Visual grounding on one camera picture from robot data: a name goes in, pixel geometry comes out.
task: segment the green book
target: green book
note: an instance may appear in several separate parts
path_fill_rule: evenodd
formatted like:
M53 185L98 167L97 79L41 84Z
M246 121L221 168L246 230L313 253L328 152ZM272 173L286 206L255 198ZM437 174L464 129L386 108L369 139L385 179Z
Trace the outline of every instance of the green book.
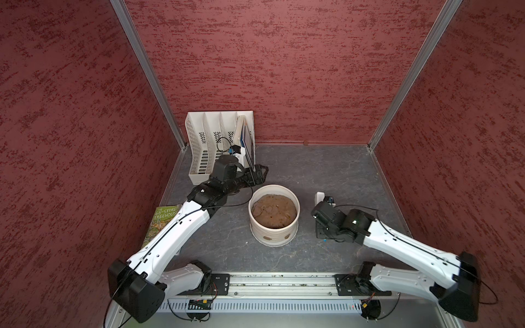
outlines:
M157 207L142 247L146 246L177 215L181 205Z

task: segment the white vented panel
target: white vented panel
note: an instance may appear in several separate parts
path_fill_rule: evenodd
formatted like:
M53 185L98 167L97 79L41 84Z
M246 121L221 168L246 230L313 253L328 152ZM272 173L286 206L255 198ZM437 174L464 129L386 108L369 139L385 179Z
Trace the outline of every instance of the white vented panel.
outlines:
M354 300L270 300L270 299L216 299L211 310L192 306L189 299L170 299L173 312L211 313L358 313L361 303ZM164 301L157 312L170 312Z

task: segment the black cable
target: black cable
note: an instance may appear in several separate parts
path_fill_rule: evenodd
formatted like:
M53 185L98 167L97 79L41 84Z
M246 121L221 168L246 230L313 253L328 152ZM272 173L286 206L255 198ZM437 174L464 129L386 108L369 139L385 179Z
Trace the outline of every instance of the black cable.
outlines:
M131 319L131 316L129 318L126 319L126 321L124 321L120 326L118 326L117 328L120 328L122 326L124 326L129 320Z
M490 302L490 303L488 303L488 302L479 302L479 304L484 304L484 305L495 305L495 304L498 304L498 303L499 303L499 298L498 298L498 296L496 295L496 293L494 292L494 290L492 290L492 288L489 287L489 285L487 285L483 280L480 280L480 282L481 282L482 284L484 284L485 287L487 287L487 288L490 290L490 292L492 293L492 295L494 295L494 296L496 297L496 300L493 301L493 302Z
M141 262L139 262L135 268L133 268L133 271L135 271L136 268L139 267L139 264ZM108 303L108 306L106 307L106 312L104 313L104 321L102 322L102 326L103 328L106 328L106 320L107 320L107 317L108 317L108 311L109 311L109 306L111 305L111 302L113 301L115 295L117 295L117 292L119 291L119 289L122 287L122 285L124 284L124 282L126 281L126 279L129 277L129 275L131 274L132 271L128 271L128 274L126 274L126 276L124 277L124 279L122 279L122 282L120 283L120 285L117 286L117 289L115 289L115 292L113 293L113 295L111 296L110 300L109 300L109 303ZM124 324L126 322L128 322L128 320L124 321L123 324L121 324L118 328L124 326Z
M347 274L346 276L344 276L344 278L341 279L341 281L339 282L338 286L340 286L340 285L343 283L343 281L345 281L346 279L348 279L351 275L352 275L352 274L350 273L350 274Z
M200 305L200 304L192 304L193 306L196 306L198 308L201 308L201 309L204 309L204 310L209 310L211 308L211 305L213 303L213 301L215 301L215 299L217 298L218 294L219 294L219 290L217 289L217 285L215 284L215 282L212 282L213 286L215 286L215 295L213 294L210 294L210 296L212 297L212 299L210 300L209 304L210 306L209 307L206 307L206 306L203 306L203 305ZM212 284L209 284L209 288L208 290L209 291L212 291Z
M478 276L476 276L475 274L473 274L473 273L471 273L471 272L469 272L469 271L463 269L462 267L460 267L460 266L458 266L458 265L456 265L456 264L454 264L454 263L448 261L447 259L443 259L443 258L441 258L441 257L439 257L439 256L437 256L437 255L435 255L434 253L429 252L429 251L427 251L426 249L423 249L423 248L421 248L421 247L418 247L418 246L416 246L416 245L414 245L414 244L412 244L412 243L410 243L410 242L404 240L403 238L400 238L399 236L396 236L396 235L394 235L393 233L391 233L387 228L385 228L385 226L383 225L383 223L381 222L381 220L379 220L379 210L378 210L378 209L376 209L376 208L372 208L372 207L361 206L361 205L353 205L353 204L337 205L337 206L334 206L334 207L339 207L339 206L355 206L355 207L362 207L362 208L367 208L367 209L374 210L374 211L375 211L375 216L376 216L377 221L381 224L381 226L383 227L383 229L385 229L385 231L388 232L392 237L394 237L395 239L399 239L400 241L404 242L405 244L408 244L408 245L410 245L410 246L412 246L412 247L414 247L414 248L417 248L417 249L419 249L420 251L423 251L423 252L425 252L425 253L427 253L427 254L430 254L430 255L434 256L436 259L438 259L438 260L440 260L440 261L446 262L446 263L448 263L448 264L450 264L450 265L452 265L452 266L458 268L459 270L462 270L462 271L468 273L469 275L471 275L471 276L473 276L474 278L476 278L477 280L479 280L480 283L484 284L484 285L490 290L490 292L494 295L494 297L496 298L496 300L495 300L494 302L490 302L490 303L488 303L488 302L478 302L479 304L485 304L485 305L495 305L495 304L498 304L498 302L499 302L499 298L498 298L498 296L496 295L495 291L492 290L491 287L489 287L489 286L488 286L483 280L481 280L480 278L478 278Z
M181 320L184 320L184 321L193 321L193 320L194 320L194 319L186 319L186 318L182 318L182 317L178 316L175 312L173 312L173 309L171 308L170 300L169 300L169 299L167 300L167 306L168 306L168 308L170 308L171 313L173 313L173 315L176 316L177 318L179 318L179 319L181 319ZM204 321L208 321L209 318L212 317L212 314L209 313L209 312L206 313L206 314L208 315L208 318L207 318L206 320L202 320L202 319L196 319L196 320L198 320L199 322L201 322L201 321L202 321L202 322L204 322Z
M331 233L329 233L328 231L325 231L324 234L328 237L328 239L332 239L334 240L335 242L344 242L344 239L337 239L336 237L334 237Z
M395 307L397 306L397 304L399 303L399 299L401 298L401 293L399 293L399 295L397 295L397 301L395 302L394 304L394 307L390 310L389 313L385 314L384 316L382 316L381 318L377 318L376 320L383 320L384 318L386 318L387 316L389 316L392 312L394 312L395 310Z
M217 139L217 142L215 143L215 146L217 147L217 151L220 152L220 153L226 153L227 150L220 150L219 149L219 141L221 141L221 139L226 139L226 141L230 144L230 147L232 146L232 142L225 136L222 136L219 139Z
M235 207L235 206L241 206L241 205L244 205L244 204L248 203L248 202L250 201L250 199L251 199L251 198L253 197L253 195L254 195L254 189L253 189L251 186L250 186L250 190L251 190L251 196L250 196L250 198L249 198L247 201L245 201L244 203L242 203L242 204L202 207L202 208L196 209L195 211L189 212L188 214L186 214L185 216L183 216L182 218L180 218L179 221L182 220L182 219L184 219L184 218L187 217L188 215L193 214L193 213L195 213L195 212L198 212L198 211L200 211L200 210L205 210L205 209L210 209L210 208L216 208L216 207ZM173 227L175 227L176 225L177 225L177 223L175 223L173 226L171 226L171 227L166 231L166 233L163 234L163 235L157 240L157 242L156 242L156 243L150 248L150 250L146 253L146 255L144 255L144 256L142 257L142 260L140 260L139 263L137 263L137 265L133 268L133 270L132 270L132 271L130 270L130 271L128 272L128 274L124 277L124 279L122 279L122 282L120 283L120 285L118 285L117 289L115 290L115 293L113 293L113 295L111 296L111 299L109 300L108 306L106 307L106 312L105 312L105 314L104 314L103 328L106 328L106 319L107 319L107 316L108 316L109 306L111 305L111 302L113 301L113 298L115 297L115 295L117 294L117 292L119 291L119 289L122 287L122 285L124 284L124 282L125 282L125 280L127 279L127 277L131 274L131 272L134 272L135 269L137 269L137 268L139 267L139 265L143 262L144 258L145 258L146 256L148 256L148 255L151 254L151 251L153 250L153 248L154 248L155 246L157 246L157 244L162 240L162 238L164 238L164 236L166 236L166 235L168 234L168 232L170 232L170 230L171 230Z

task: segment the red textured wall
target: red textured wall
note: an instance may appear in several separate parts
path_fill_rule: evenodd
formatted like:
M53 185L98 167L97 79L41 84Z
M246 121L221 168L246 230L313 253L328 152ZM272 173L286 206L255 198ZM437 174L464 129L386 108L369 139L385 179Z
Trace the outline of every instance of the red textured wall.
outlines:
M524 54L525 2L464 0L376 149L415 238L498 293L472 327L525 322Z
M0 326L97 327L178 148L109 1L0 18Z
M126 4L180 126L253 110L258 142L364 144L444 0Z

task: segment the white ceramic pot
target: white ceramic pot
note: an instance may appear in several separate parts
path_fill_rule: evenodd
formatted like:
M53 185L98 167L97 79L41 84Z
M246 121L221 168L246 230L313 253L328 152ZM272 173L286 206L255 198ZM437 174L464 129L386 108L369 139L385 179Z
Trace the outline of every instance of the white ceramic pot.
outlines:
M255 221L254 216L251 213L251 208L256 201L261 199L264 195L281 195L291 199L293 204L296 207L297 215L293 222L280 229L271 229L265 226L262 226L259 222ZM254 235L261 244L270 246L270 247L279 247L286 245L291 242L291 240L297 234L297 228L299 227L299 212L301 208L299 206L299 200L297 196L288 188L284 188L279 185L267 185L261 187L256 192L254 192L253 197L248 202L248 212L250 213L250 229L251 233Z

